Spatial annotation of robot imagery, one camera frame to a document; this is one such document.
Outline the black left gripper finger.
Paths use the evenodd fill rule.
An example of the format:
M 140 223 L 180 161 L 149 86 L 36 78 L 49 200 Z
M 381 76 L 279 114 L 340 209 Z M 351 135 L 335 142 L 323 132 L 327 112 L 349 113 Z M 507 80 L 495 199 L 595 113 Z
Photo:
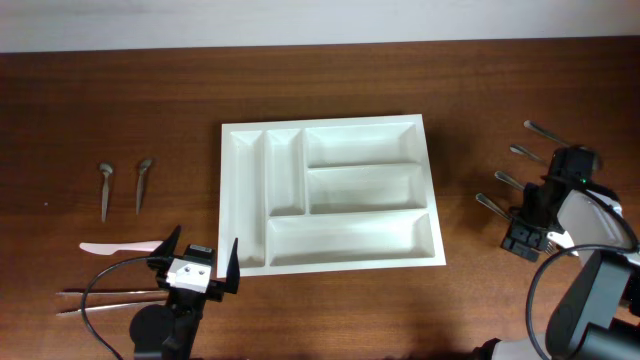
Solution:
M 162 241 L 152 252 L 153 257 L 172 257 L 179 241 L 182 227 L 177 225 L 169 237 Z
M 229 294 L 236 294 L 238 292 L 239 283 L 240 265 L 238 258 L 238 239 L 235 238 L 226 272 L 225 292 Z

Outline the metal fork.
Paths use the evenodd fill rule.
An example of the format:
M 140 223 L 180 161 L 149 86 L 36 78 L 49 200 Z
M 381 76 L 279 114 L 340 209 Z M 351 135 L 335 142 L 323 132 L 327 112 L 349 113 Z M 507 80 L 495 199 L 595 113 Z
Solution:
M 520 183 L 519 181 L 517 181 L 516 179 L 514 179 L 509 174 L 503 171 L 496 171 L 494 173 L 494 176 L 496 179 L 508 184 L 509 186 L 515 188 L 518 191 L 523 191 L 525 189 L 525 186 L 522 183 Z
M 504 211 L 483 193 L 475 196 L 476 200 L 510 223 L 501 247 L 528 261 L 536 262 L 541 252 L 553 255 L 558 251 L 572 247 L 573 240 L 568 232 L 539 231 L 517 223 L 513 216 Z

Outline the large spoon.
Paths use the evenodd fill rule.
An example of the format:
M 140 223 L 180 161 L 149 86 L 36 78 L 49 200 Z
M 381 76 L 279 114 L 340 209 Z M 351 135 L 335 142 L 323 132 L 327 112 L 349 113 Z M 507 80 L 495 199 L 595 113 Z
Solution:
M 542 159 L 540 156 L 534 154 L 533 152 L 531 152 L 530 150 L 526 149 L 525 147 L 521 146 L 521 145 L 516 145 L 516 144 L 511 144 L 509 146 L 509 149 L 511 152 L 524 156 L 525 158 L 534 161 L 536 163 L 539 163 L 541 165 L 546 166 L 547 162 Z
M 524 125 L 524 127 L 526 129 L 529 129 L 529 130 L 535 132 L 536 134 L 541 135 L 541 136 L 543 136 L 543 137 L 545 137 L 545 138 L 547 138 L 549 140 L 552 140 L 552 141 L 554 141 L 554 142 L 556 142 L 556 143 L 558 143 L 558 144 L 560 144 L 560 145 L 562 145 L 564 147 L 578 147 L 578 148 L 593 152 L 595 154 L 593 170 L 594 171 L 599 171 L 599 170 L 601 170 L 603 168 L 603 161 L 602 161 L 601 157 L 593 149 L 588 148 L 588 147 L 586 147 L 584 145 L 570 143 L 569 141 L 559 137 L 558 135 L 554 134 L 553 132 L 551 132 L 551 131 L 549 131 L 547 129 L 544 129 L 543 127 L 539 126 L 538 124 L 536 124 L 536 123 L 534 123 L 534 122 L 532 122 L 530 120 L 525 120 L 523 122 L 523 125 Z

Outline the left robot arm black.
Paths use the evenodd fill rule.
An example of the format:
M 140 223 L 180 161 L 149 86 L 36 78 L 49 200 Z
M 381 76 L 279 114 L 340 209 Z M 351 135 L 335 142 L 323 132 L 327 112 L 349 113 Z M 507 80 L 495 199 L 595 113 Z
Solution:
M 238 243 L 232 245 L 225 279 L 218 281 L 211 278 L 213 249 L 190 245 L 183 255 L 174 254 L 180 233 L 177 226 L 147 260 L 168 297 L 163 305 L 148 305 L 132 319 L 129 334 L 136 359 L 188 359 L 206 303 L 220 302 L 225 294 L 238 291 Z

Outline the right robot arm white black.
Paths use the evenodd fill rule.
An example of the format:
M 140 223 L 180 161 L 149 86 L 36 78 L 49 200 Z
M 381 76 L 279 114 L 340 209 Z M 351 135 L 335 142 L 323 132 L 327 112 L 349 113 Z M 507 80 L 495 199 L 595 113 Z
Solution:
M 636 359 L 639 328 L 617 319 L 625 305 L 639 313 L 639 239 L 621 214 L 617 194 L 595 183 L 596 152 L 578 145 L 557 149 L 542 184 L 523 188 L 521 206 L 503 216 L 510 225 L 502 248 L 534 262 L 549 235 L 568 234 L 536 270 L 525 303 L 528 337 L 491 339 L 475 348 L 474 359 Z M 577 254 L 582 268 L 537 335 L 532 308 L 544 272 L 564 256 Z

